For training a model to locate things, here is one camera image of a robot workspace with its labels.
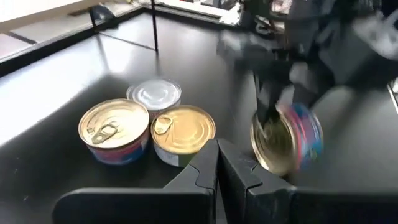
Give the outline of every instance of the blue can label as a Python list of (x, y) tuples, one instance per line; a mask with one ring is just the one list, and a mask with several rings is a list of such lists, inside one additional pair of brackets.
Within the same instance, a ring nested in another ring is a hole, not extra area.
[(108, 151), (104, 151), (90, 148), (90, 151), (93, 153), (98, 161), (104, 164), (125, 165), (137, 160), (143, 155), (147, 147), (148, 140), (149, 132), (147, 130), (140, 139), (138, 139), (130, 146), (126, 146), (122, 149), (110, 149)]
[(290, 106), (290, 117), (291, 122), (298, 127), (299, 138), (302, 140), (301, 147), (298, 149), (300, 154), (297, 158), (297, 167), (303, 168), (322, 153), (321, 127), (313, 113), (302, 104), (292, 104)]

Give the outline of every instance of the black table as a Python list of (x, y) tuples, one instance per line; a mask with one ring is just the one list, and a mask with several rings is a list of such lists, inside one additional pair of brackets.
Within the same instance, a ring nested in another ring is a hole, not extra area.
[[(107, 31), (152, 45), (152, 21), (141, 14)], [(229, 71), (216, 55), (218, 30), (158, 18), (159, 56), (149, 49), (97, 35), (0, 79), (1, 223), (50, 223), (56, 200), (82, 187), (163, 187), (181, 169), (153, 150), (123, 167), (96, 162), (77, 132), (83, 113), (151, 77), (171, 78), (182, 103), (215, 120), (217, 138), (251, 153), (255, 110), (251, 74)], [(282, 101), (291, 99), (287, 90)], [(397, 114), (387, 91), (333, 90), (316, 107), (326, 150), (297, 185), (322, 188), (394, 187), (398, 183)]]

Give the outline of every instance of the tin can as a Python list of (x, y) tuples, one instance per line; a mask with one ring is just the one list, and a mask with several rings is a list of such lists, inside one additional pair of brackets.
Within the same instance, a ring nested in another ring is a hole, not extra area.
[(317, 117), (304, 105), (278, 107), (279, 120), (261, 127), (257, 113), (251, 126), (254, 153), (263, 168), (283, 176), (307, 166), (323, 150), (323, 134)]
[(216, 126), (202, 109), (182, 105), (159, 114), (150, 131), (158, 157), (172, 166), (185, 167), (214, 138)]
[(149, 114), (135, 101), (115, 99), (88, 110), (79, 122), (81, 140), (95, 158), (125, 165), (140, 158), (149, 139)]
[(155, 78), (144, 81), (137, 86), (130, 86), (127, 99), (143, 104), (148, 112), (150, 122), (166, 109), (180, 105), (180, 85), (170, 80)]

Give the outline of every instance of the can lid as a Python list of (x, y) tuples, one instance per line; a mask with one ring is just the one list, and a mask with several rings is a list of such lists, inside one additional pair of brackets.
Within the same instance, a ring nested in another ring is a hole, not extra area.
[(148, 123), (149, 114), (143, 105), (127, 99), (108, 100), (83, 115), (79, 135), (91, 147), (112, 149), (135, 141)]
[(127, 98), (142, 103), (148, 110), (162, 110), (175, 104), (181, 97), (181, 88), (169, 80), (156, 78), (130, 86)]
[(213, 118), (200, 108), (183, 105), (159, 115), (151, 128), (154, 141), (174, 154), (193, 154), (214, 138)]
[(283, 176), (294, 166), (295, 139), (290, 132), (283, 111), (278, 109), (280, 120), (261, 127), (257, 112), (252, 118), (250, 138), (254, 154), (263, 168)]

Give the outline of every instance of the pull ring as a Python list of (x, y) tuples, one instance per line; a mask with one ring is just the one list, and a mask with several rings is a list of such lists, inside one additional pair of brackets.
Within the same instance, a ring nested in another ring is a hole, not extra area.
[[(104, 132), (105, 128), (110, 128), (112, 132), (106, 133)], [(105, 124), (102, 126), (91, 138), (91, 141), (93, 144), (101, 144), (102, 142), (105, 142), (108, 140), (110, 137), (114, 136), (118, 132), (118, 129), (115, 125), (113, 124)]]
[[(161, 119), (166, 120), (166, 123), (161, 122), (160, 121)], [(158, 135), (165, 134), (170, 129), (172, 123), (173, 123), (173, 119), (171, 117), (166, 116), (166, 115), (159, 116), (156, 119), (156, 123), (155, 123), (156, 134), (158, 134)]]

